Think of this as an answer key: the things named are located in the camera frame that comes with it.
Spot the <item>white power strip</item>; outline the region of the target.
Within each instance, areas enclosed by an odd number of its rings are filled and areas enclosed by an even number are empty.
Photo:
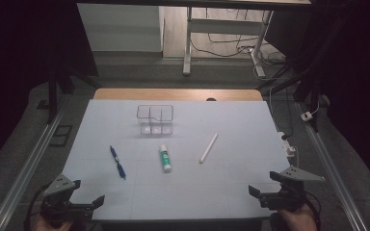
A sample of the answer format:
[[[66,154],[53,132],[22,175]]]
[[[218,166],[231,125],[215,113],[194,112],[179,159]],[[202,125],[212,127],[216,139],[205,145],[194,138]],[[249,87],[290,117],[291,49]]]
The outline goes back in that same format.
[[[291,146],[289,141],[287,140],[287,136],[283,132],[278,132],[278,135],[281,140],[282,147],[286,153],[288,158],[292,158],[297,154],[297,148],[295,146]]]

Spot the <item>black metal stand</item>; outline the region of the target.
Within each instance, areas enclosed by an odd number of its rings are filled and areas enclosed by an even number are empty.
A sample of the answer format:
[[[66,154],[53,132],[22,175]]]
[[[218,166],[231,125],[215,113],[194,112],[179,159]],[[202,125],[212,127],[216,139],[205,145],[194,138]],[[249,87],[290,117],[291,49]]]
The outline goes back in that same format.
[[[50,124],[57,114],[58,111],[58,100],[57,100],[57,87],[65,94],[72,94],[74,92],[74,85],[70,78],[70,71],[65,64],[57,64],[49,72],[48,78],[49,87],[49,115],[47,123]]]
[[[307,121],[314,132],[318,132],[317,126],[317,113],[319,110],[319,77],[317,71],[320,69],[320,61],[313,59],[313,61],[304,69],[302,72],[297,73],[294,77],[288,79],[287,81],[269,87],[265,90],[266,86],[269,86],[276,79],[278,79],[282,74],[291,68],[290,64],[286,64],[280,71],[278,71],[273,78],[267,80],[264,84],[260,85],[256,89],[261,92],[263,96],[270,96],[272,93],[287,89],[294,84],[299,84],[293,93],[293,98],[296,102],[304,102],[308,96],[310,96],[310,106],[309,112],[312,118]]]

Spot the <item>clear plastic organizer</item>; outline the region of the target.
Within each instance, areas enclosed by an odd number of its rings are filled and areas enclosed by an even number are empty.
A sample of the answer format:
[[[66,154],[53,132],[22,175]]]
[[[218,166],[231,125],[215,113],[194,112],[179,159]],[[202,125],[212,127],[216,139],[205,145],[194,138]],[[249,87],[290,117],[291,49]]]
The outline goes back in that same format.
[[[171,135],[173,122],[172,105],[140,105],[137,120],[142,135]]]

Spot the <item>person's right hand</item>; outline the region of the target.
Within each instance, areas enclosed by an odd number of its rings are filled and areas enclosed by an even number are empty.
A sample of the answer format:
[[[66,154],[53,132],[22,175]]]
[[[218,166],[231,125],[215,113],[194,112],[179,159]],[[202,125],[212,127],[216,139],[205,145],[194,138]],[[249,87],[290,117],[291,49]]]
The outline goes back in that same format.
[[[315,216],[307,205],[303,205],[295,212],[284,209],[280,209],[278,212],[291,231],[317,231]]]

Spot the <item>person's left hand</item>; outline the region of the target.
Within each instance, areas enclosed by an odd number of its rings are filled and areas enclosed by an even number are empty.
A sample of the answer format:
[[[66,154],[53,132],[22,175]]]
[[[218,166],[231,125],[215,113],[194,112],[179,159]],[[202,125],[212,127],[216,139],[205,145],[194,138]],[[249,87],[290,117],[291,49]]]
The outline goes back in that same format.
[[[72,226],[72,222],[63,222],[60,227],[53,227],[49,222],[40,219],[38,220],[32,231],[69,231]]]

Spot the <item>white pen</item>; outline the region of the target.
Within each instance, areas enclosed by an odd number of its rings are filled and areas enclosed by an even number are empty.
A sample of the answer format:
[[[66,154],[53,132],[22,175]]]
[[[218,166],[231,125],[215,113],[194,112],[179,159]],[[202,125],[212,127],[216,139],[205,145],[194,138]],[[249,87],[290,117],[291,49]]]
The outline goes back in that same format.
[[[204,163],[204,161],[205,161],[205,159],[206,159],[206,157],[207,157],[207,155],[208,155],[209,151],[211,150],[212,146],[214,145],[214,143],[215,143],[215,141],[216,141],[216,139],[217,139],[218,135],[219,135],[218,133],[215,133],[215,134],[214,134],[214,136],[213,136],[213,138],[211,139],[211,141],[208,143],[208,145],[207,145],[207,147],[205,148],[205,150],[204,150],[204,152],[203,152],[202,156],[201,156],[201,157],[200,157],[200,159],[199,159],[199,163],[200,163],[200,164],[203,164],[203,163]]]

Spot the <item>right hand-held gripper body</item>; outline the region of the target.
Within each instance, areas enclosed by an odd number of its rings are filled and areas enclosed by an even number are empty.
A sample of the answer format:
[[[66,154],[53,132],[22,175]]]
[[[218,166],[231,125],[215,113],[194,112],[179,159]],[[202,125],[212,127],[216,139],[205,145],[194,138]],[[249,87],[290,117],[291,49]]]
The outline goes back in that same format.
[[[304,181],[325,182],[324,176],[315,175],[297,167],[288,167],[279,173],[282,177],[278,192],[261,192],[259,202],[262,208],[295,211],[306,201]]]

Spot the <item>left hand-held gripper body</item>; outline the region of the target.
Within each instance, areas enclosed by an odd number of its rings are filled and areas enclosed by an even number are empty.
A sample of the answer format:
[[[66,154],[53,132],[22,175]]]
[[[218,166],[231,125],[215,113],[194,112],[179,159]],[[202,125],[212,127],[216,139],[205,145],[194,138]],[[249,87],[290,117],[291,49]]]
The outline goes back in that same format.
[[[92,204],[73,204],[75,191],[71,180],[60,174],[43,192],[40,215],[49,222],[89,221],[93,216]]]

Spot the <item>wooden table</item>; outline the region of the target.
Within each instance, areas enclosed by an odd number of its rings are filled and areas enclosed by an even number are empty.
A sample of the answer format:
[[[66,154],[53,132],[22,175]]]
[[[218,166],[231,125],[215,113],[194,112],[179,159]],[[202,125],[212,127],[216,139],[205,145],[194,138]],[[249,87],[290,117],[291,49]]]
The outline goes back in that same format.
[[[99,89],[97,100],[183,100],[206,101],[262,101],[258,90],[203,90],[203,89]]]

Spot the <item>dark curtain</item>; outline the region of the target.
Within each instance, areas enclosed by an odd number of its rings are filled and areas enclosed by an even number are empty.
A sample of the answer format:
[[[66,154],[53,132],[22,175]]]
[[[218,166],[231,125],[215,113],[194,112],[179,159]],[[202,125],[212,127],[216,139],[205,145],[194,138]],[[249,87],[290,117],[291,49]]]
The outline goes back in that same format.
[[[0,149],[30,91],[55,76],[72,92],[73,74],[98,74],[77,0],[0,0]]]
[[[370,0],[310,0],[319,12],[275,12],[266,35],[296,71],[314,60],[340,15],[343,27],[320,67],[320,92],[330,101],[331,123],[370,170]]]

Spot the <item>white desk frame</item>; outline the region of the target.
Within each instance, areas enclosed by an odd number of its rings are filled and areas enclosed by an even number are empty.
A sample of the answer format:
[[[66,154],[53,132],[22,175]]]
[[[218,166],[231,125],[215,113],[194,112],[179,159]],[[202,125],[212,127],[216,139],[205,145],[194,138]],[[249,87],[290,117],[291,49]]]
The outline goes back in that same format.
[[[186,44],[182,73],[189,76],[191,72],[191,35],[192,33],[200,34],[219,34],[219,35],[241,35],[257,36],[254,48],[249,50],[253,62],[255,73],[258,77],[265,76],[264,69],[259,60],[259,51],[265,38],[268,26],[273,12],[264,11],[263,18],[260,22],[256,21],[239,21],[224,19],[193,18],[193,9],[187,8],[187,29]]]

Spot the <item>blue pen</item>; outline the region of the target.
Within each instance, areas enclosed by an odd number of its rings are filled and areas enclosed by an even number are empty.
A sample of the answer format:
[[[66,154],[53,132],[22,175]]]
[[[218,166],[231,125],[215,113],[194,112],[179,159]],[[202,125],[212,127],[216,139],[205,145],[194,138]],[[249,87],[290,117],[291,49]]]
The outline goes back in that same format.
[[[118,158],[117,152],[115,151],[115,149],[112,145],[110,145],[110,151],[113,155],[113,158],[115,159],[115,161],[117,163],[117,169],[118,169],[118,172],[119,172],[119,176],[122,179],[126,180],[126,174],[124,172],[124,169],[123,169],[122,165],[119,163],[119,158]]]

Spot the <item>green and white glue stick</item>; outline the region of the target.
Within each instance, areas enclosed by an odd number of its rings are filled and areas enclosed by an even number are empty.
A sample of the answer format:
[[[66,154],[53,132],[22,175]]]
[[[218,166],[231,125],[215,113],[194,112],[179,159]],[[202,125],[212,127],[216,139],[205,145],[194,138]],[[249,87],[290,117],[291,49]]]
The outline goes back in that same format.
[[[163,170],[165,172],[170,172],[172,170],[170,155],[168,152],[168,148],[164,144],[160,146],[160,156],[162,160]]]

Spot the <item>aluminium rail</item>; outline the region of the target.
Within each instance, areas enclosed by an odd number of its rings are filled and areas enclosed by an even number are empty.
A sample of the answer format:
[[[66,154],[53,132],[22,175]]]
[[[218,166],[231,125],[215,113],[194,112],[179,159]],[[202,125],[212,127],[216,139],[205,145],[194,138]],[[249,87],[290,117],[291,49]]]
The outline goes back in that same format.
[[[298,118],[295,141],[299,147],[300,167],[326,177],[325,183],[307,183],[309,191],[321,202],[323,231],[368,231],[369,227],[345,182],[333,151],[320,132]]]
[[[58,127],[66,107],[70,102],[70,96],[63,96],[58,104],[59,109],[54,115],[53,120],[47,124],[40,135],[37,144],[26,159],[22,169],[17,174],[13,181],[12,186],[6,194],[2,204],[0,205],[0,231],[5,231],[9,221],[13,217],[13,213],[22,197],[25,193],[29,182],[34,175],[37,166],[39,165],[40,159],[44,154],[51,138],[53,137],[56,128]]]

